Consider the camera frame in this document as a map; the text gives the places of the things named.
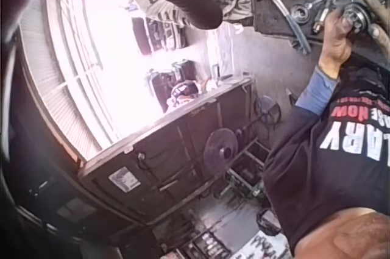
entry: hand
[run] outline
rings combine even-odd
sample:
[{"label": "hand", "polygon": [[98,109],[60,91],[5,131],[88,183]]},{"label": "hand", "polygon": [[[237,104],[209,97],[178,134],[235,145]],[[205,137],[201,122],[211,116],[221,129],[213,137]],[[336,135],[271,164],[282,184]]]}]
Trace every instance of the hand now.
[{"label": "hand", "polygon": [[319,59],[319,66],[331,78],[339,76],[340,67],[352,52],[352,44],[347,36],[352,23],[342,17],[341,10],[331,12],[325,20],[324,45]]}]

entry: sticker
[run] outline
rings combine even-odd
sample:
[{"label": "sticker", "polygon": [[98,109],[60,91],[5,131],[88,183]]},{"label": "sticker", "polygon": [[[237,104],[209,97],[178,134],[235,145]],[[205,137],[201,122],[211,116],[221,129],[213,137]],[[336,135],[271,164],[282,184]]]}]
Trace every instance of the sticker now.
[{"label": "sticker", "polygon": [[141,183],[137,178],[124,166],[108,177],[111,182],[118,186],[123,192],[130,192]]}]

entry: workbench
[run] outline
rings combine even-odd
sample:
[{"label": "workbench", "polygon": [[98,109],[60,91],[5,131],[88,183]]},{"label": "workbench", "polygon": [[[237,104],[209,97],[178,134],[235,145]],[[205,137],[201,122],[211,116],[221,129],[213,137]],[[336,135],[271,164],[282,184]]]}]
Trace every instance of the workbench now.
[{"label": "workbench", "polygon": [[[282,0],[288,10],[290,10],[291,7],[296,4],[304,4],[313,1],[314,0]],[[309,22],[300,26],[311,45],[322,44],[324,39],[323,31],[318,35],[314,35],[311,31],[314,24],[314,19],[319,9],[321,9],[324,4],[325,1],[322,1],[320,4],[313,6],[313,8],[310,10]],[[285,17],[271,0],[255,0],[253,24],[255,30],[265,36],[285,38],[289,40],[296,39]],[[354,54],[362,56],[368,59],[370,62],[379,65],[384,65],[386,63],[386,59],[382,54],[379,46],[367,33],[353,35],[352,40]]]}]

